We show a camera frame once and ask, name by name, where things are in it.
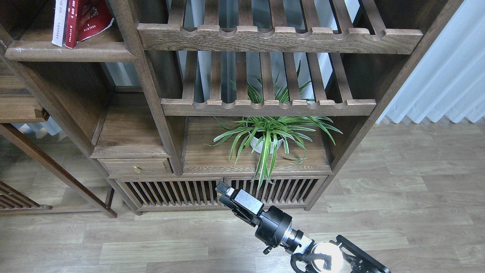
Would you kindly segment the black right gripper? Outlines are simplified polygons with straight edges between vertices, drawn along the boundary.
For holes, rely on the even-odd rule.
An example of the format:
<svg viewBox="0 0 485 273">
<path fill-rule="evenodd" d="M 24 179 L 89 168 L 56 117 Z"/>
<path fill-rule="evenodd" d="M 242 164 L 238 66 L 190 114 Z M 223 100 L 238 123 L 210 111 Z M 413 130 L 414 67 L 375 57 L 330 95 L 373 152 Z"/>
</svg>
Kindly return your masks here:
<svg viewBox="0 0 485 273">
<path fill-rule="evenodd" d="M 215 188 L 220 194 L 219 200 L 240 219 L 258 228 L 255 237 L 261 240 L 267 248 L 263 254 L 268 254 L 273 248 L 282 246 L 287 253 L 307 254 L 313 245 L 313 240 L 304 235 L 301 230 L 292 228 L 292 217 L 275 206 L 264 211 L 263 203 L 242 189 L 233 189 L 220 181 Z"/>
</svg>

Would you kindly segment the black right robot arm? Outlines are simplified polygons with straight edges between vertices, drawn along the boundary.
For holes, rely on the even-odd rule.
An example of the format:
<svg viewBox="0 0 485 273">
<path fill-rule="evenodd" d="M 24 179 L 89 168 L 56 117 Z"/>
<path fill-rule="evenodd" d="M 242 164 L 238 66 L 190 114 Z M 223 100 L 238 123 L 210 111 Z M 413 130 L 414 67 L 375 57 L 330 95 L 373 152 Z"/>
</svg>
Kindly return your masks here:
<svg viewBox="0 0 485 273">
<path fill-rule="evenodd" d="M 338 235 L 334 241 L 315 242 L 301 230 L 292 228 L 292 217 L 276 206 L 263 209 L 261 201 L 242 189 L 219 182 L 219 200 L 239 219 L 256 228 L 255 236 L 267 246 L 264 254 L 283 247 L 291 255 L 290 265 L 300 273 L 297 262 L 305 263 L 306 273 L 337 273 L 344 263 L 352 273 L 388 273 L 390 270 L 362 249 Z"/>
</svg>

